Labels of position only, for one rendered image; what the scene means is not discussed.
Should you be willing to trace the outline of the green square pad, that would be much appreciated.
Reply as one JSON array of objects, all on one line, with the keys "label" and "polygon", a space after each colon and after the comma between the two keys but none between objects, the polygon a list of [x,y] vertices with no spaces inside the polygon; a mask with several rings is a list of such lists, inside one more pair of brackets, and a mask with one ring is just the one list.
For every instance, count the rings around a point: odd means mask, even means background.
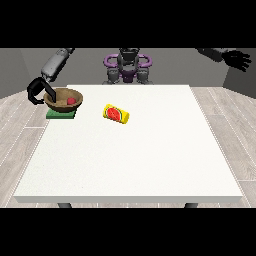
[{"label": "green square pad", "polygon": [[47,119],[73,119],[75,117],[76,111],[71,112],[57,112],[49,109],[46,118]]}]

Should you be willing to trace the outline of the brown wooden bowl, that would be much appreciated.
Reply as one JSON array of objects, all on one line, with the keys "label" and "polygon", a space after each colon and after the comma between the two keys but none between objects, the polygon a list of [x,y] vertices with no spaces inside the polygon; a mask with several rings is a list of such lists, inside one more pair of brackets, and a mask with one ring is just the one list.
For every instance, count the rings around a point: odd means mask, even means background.
[{"label": "brown wooden bowl", "polygon": [[[53,102],[52,97],[48,94],[44,94],[44,101],[46,105],[57,112],[68,113],[76,110],[83,102],[83,95],[69,88],[55,88],[56,92],[56,102]],[[69,104],[68,99],[73,98],[75,100],[74,104]]]}]

